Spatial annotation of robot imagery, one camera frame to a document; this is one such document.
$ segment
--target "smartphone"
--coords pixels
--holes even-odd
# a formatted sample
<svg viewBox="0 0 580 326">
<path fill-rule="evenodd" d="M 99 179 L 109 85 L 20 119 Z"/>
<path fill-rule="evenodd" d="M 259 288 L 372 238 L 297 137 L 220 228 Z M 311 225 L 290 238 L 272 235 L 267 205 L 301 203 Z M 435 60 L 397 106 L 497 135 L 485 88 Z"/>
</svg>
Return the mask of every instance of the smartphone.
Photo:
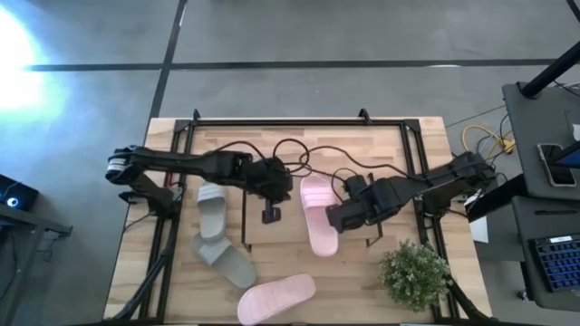
<svg viewBox="0 0 580 326">
<path fill-rule="evenodd" d="M 548 181 L 553 187 L 575 187 L 576 180 L 570 168 L 556 167 L 552 163 L 562 156 L 562 146 L 558 144 L 538 144 L 537 150 L 546 171 Z"/>
</svg>

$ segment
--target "gray floor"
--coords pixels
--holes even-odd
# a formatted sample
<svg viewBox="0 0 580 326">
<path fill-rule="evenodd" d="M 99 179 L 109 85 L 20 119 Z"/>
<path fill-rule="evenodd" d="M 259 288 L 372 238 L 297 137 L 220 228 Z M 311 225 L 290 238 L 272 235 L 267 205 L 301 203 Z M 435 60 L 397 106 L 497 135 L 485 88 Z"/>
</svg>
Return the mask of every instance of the gray floor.
<svg viewBox="0 0 580 326">
<path fill-rule="evenodd" d="M 159 72 L 19 72 L 10 64 L 159 63 L 178 0 L 2 0 L 0 173 L 43 194 L 39 210 L 74 225 L 39 259 L 17 325 L 98 321 L 127 207 L 104 179 L 117 147 L 141 144 Z M 580 24 L 564 0 L 189 1 L 174 62 L 555 58 Z M 17 35 L 8 38 L 5 35 Z M 501 105 L 501 85 L 543 67 L 172 72 L 161 117 L 442 116 L 446 123 Z M 561 78 L 577 81 L 579 68 Z M 448 129 L 494 129 L 504 109 Z M 482 135 L 469 136 L 470 146 Z M 498 169 L 519 173 L 517 155 Z M 521 302 L 516 264 L 481 261 L 503 321 L 576 324 L 580 314 Z"/>
</svg>

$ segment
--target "black stand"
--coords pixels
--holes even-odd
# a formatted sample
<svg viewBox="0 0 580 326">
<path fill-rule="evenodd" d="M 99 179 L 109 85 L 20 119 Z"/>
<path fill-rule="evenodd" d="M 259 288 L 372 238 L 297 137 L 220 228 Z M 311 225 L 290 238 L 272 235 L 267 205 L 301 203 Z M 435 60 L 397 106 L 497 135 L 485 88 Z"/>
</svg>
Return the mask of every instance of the black stand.
<svg viewBox="0 0 580 326">
<path fill-rule="evenodd" d="M 547 85 L 572 68 L 578 60 L 580 60 L 580 42 L 557 58 L 530 83 L 522 87 L 522 95 L 529 99 L 536 98 Z"/>
</svg>

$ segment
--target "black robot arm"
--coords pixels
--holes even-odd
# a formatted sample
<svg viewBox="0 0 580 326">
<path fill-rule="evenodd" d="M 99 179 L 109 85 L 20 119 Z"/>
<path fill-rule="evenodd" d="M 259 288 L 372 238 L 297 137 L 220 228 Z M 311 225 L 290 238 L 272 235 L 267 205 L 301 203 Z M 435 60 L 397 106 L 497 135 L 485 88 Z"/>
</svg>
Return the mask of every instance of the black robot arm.
<svg viewBox="0 0 580 326">
<path fill-rule="evenodd" d="M 266 158 L 256 162 L 252 155 L 240 151 L 209 151 L 202 155 L 177 154 L 129 146 L 115 149 L 109 158 L 106 178 L 115 185 L 126 185 L 132 192 L 121 198 L 145 197 L 153 210 L 168 209 L 173 201 L 171 190 L 158 187 L 143 172 L 165 171 L 195 175 L 206 181 L 244 189 L 272 202 L 280 203 L 290 198 L 292 177 L 279 158 Z"/>
<path fill-rule="evenodd" d="M 423 175 L 382 177 L 370 185 L 363 176 L 349 177 L 344 185 L 349 199 L 328 206 L 326 214 L 339 233 L 395 216 L 415 196 L 423 196 L 425 214 L 437 215 L 448 209 L 450 200 L 460 192 L 487 187 L 494 178 L 493 168 L 471 152 Z"/>
</svg>

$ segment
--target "green plant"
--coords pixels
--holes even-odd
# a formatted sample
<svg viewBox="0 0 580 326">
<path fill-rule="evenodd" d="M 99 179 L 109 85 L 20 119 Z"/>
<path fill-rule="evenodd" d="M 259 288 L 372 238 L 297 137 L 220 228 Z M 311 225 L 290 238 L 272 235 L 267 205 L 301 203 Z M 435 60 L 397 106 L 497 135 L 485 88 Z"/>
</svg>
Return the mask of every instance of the green plant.
<svg viewBox="0 0 580 326">
<path fill-rule="evenodd" d="M 431 247 L 412 244 L 407 240 L 401 247 L 386 253 L 379 267 L 380 281 L 389 289 L 392 299 L 414 312 L 422 312 L 431 304 L 439 304 L 439 297 L 448 292 L 450 267 Z"/>
</svg>

